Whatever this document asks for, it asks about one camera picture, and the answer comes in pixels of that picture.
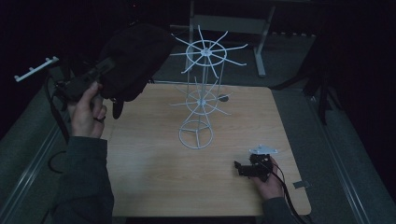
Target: white wire structure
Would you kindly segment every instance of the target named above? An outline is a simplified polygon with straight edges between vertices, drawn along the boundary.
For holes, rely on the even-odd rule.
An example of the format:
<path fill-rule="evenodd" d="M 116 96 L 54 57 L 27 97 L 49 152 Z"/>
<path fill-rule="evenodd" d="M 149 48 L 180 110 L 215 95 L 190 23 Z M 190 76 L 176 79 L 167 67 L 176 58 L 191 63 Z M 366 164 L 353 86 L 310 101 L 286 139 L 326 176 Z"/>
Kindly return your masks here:
<path fill-rule="evenodd" d="M 201 149 L 207 147 L 213 140 L 213 129 L 210 124 L 209 114 L 214 111 L 219 111 L 225 115 L 231 115 L 222 111 L 218 108 L 218 102 L 222 99 L 227 99 L 230 94 L 220 95 L 219 89 L 221 86 L 221 78 L 223 76 L 224 63 L 233 63 L 239 66 L 246 65 L 245 63 L 237 63 L 227 59 L 227 51 L 235 49 L 243 49 L 247 45 L 235 47 L 235 48 L 224 48 L 219 42 L 228 34 L 226 32 L 218 40 L 205 40 L 203 38 L 201 28 L 198 25 L 198 32 L 201 37 L 200 40 L 188 43 L 177 37 L 178 41 L 187 45 L 185 53 L 174 53 L 172 56 L 186 56 L 189 63 L 182 74 L 187 75 L 187 89 L 185 91 L 177 87 L 177 89 L 186 95 L 184 103 L 172 104 L 172 105 L 185 105 L 190 110 L 190 115 L 183 121 L 179 128 L 179 139 L 180 142 L 192 149 Z M 194 78 L 194 83 L 191 88 L 190 83 L 190 71 L 194 66 L 203 67 L 202 81 L 197 82 L 197 78 Z M 220 73 L 216 72 L 215 66 L 221 65 Z M 208 84 L 209 73 L 212 72 L 216 81 L 213 84 Z"/>

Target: table surface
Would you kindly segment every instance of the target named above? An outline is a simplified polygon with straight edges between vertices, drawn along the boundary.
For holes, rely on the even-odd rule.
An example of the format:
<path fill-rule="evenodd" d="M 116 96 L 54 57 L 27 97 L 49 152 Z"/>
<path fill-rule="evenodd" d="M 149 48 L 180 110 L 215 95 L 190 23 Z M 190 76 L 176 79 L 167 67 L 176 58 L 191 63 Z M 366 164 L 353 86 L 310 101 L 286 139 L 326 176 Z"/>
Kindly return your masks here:
<path fill-rule="evenodd" d="M 148 84 L 121 117 L 108 116 L 107 169 L 115 196 L 116 217 L 260 216 L 261 198 L 234 161 L 249 165 L 248 150 L 273 147 L 296 211 L 311 211 L 290 144 L 271 91 L 263 87 L 221 86 L 231 94 L 209 114 L 213 141 L 202 149 L 185 147 L 179 128 L 191 111 L 184 103 L 186 85 Z M 111 102 L 105 101 L 109 112 Z"/>

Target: black cable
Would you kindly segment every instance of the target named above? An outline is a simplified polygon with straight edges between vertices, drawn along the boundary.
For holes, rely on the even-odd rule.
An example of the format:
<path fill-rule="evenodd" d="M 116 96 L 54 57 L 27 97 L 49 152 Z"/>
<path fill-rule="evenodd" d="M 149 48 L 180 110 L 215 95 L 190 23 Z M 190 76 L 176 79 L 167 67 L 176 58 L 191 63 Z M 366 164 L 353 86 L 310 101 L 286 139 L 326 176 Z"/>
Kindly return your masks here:
<path fill-rule="evenodd" d="M 288 187 L 286 187 L 285 181 L 283 181 L 282 179 L 280 179 L 280 177 L 279 177 L 276 173 L 274 173 L 274 171 L 270 170 L 265 164 L 263 164 L 262 162 L 260 162 L 260 164 L 261 164 L 263 167 L 265 167 L 265 169 L 267 169 L 274 177 L 276 177 L 277 180 L 280 181 L 280 184 L 282 185 L 282 188 L 283 188 L 283 191 L 284 191 L 284 193 L 285 193 L 286 200 L 288 201 L 289 208 L 290 208 L 291 212 L 294 214 L 295 218 L 296 218 L 300 223 L 306 224 L 306 223 L 301 219 L 300 215 L 298 215 L 297 211 L 295 210 L 295 208 L 294 208 L 294 206 L 293 206 L 293 204 L 292 204 L 292 202 L 291 202 L 291 198 L 290 198 L 290 195 L 289 195 Z M 283 175 L 283 172 L 282 172 L 282 170 L 279 168 L 279 166 L 277 166 L 277 165 L 274 164 L 274 163 L 273 163 L 273 165 L 277 167 L 277 169 L 278 169 L 278 170 L 280 171 L 280 173 L 282 174 L 283 179 L 285 179 L 285 176 Z"/>
<path fill-rule="evenodd" d="M 45 93 L 49 101 L 50 112 L 52 113 L 52 116 L 55 118 L 58 127 L 61 129 L 62 135 L 64 136 L 64 140 L 67 143 L 69 141 L 69 131 L 67 131 L 66 125 L 64 124 L 64 119 L 62 118 L 61 114 L 59 113 L 58 109 L 53 103 L 53 95 L 50 96 L 49 83 L 51 78 L 52 77 L 50 75 L 46 77 L 46 81 L 44 84 Z"/>
<path fill-rule="evenodd" d="M 44 214 L 43 218 L 41 219 L 40 224 L 44 224 L 46 222 L 47 217 L 49 216 L 49 214 L 50 214 L 50 209 L 47 210 L 46 214 Z"/>
<path fill-rule="evenodd" d="M 47 162 L 47 165 L 48 165 L 49 169 L 50 169 L 53 173 L 56 173 L 56 174 L 63 174 L 63 173 L 64 173 L 64 172 L 62 172 L 62 171 L 56 170 L 56 169 L 53 168 L 53 166 L 52 166 L 52 160 L 53 160 L 56 156 L 60 155 L 61 153 L 66 153 L 66 151 L 65 151 L 65 150 L 64 150 L 64 151 L 59 151 L 59 152 L 53 154 L 53 155 L 49 158 L 49 160 L 48 160 L 48 162 Z"/>
<path fill-rule="evenodd" d="M 315 224 L 314 220 L 312 220 L 312 217 L 309 215 L 304 216 L 306 219 L 308 219 L 309 223 Z"/>

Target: black object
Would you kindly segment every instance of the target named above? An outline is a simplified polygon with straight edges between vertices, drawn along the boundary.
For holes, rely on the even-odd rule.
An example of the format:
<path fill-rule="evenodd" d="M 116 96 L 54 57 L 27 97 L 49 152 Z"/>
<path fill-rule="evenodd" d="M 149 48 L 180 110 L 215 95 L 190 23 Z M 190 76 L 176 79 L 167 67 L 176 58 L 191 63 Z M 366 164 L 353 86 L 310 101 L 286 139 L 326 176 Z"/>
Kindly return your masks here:
<path fill-rule="evenodd" d="M 152 76 L 161 68 L 175 44 L 175 38 L 164 29 L 137 24 L 115 34 L 103 47 L 100 62 L 83 75 L 71 76 L 67 58 L 60 66 L 49 69 L 46 95 L 66 142 L 68 131 L 53 103 L 54 96 L 64 103 L 62 110 L 65 110 L 68 102 L 79 101 L 83 92 L 95 80 L 99 81 L 103 85 L 100 94 L 113 101 L 113 118 L 118 119 L 124 102 L 134 100 L 152 82 Z M 48 89 L 50 78 L 56 87 L 52 95 Z"/>
<path fill-rule="evenodd" d="M 270 155 L 250 155 L 249 166 L 241 165 L 241 163 L 234 161 L 235 168 L 238 169 L 238 174 L 249 177 L 258 177 L 262 182 L 267 181 L 268 176 L 272 173 L 273 164 Z"/>
<path fill-rule="evenodd" d="M 176 44 L 164 29 L 137 24 L 114 35 L 103 47 L 100 60 L 110 57 L 115 68 L 101 76 L 101 92 L 113 101 L 113 117 L 117 119 L 123 103 L 134 100 L 160 69 Z"/>
<path fill-rule="evenodd" d="M 105 75 L 115 66 L 113 60 L 105 58 L 99 62 L 90 71 L 79 77 L 73 77 L 70 80 L 58 80 L 55 86 L 58 91 L 58 96 L 65 103 L 69 101 L 77 102 L 81 98 L 85 90 L 97 80 L 100 76 Z"/>

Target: person's right hand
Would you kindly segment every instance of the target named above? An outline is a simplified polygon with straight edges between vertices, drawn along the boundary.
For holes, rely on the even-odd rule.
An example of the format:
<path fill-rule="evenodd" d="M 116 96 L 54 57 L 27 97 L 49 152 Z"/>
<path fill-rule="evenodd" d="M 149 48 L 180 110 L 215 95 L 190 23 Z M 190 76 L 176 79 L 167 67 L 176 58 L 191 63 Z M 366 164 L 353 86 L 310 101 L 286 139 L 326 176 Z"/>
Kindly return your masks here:
<path fill-rule="evenodd" d="M 274 164 L 273 172 L 277 174 L 277 164 L 272 157 L 271 162 Z M 260 195 L 265 201 L 272 198 L 283 197 L 282 184 L 273 174 L 269 175 L 266 182 L 262 182 L 258 177 L 251 177 L 250 179 L 253 180 Z"/>
<path fill-rule="evenodd" d="M 100 138 L 105 124 L 99 120 L 106 117 L 107 108 L 103 105 L 103 98 L 97 93 L 103 87 L 97 82 L 84 91 L 77 103 L 69 102 L 72 135 L 82 137 Z"/>

